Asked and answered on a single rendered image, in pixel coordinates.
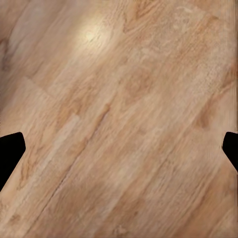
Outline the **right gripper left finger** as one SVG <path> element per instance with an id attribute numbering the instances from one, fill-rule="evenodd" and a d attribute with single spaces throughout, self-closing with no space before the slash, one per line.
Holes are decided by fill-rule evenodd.
<path id="1" fill-rule="evenodd" d="M 0 191 L 26 151 L 22 132 L 0 137 Z"/>

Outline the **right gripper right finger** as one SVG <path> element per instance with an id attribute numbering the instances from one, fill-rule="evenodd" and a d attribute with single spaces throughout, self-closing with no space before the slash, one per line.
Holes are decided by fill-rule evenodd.
<path id="1" fill-rule="evenodd" d="M 227 132 L 222 149 L 238 172 L 238 134 Z"/>

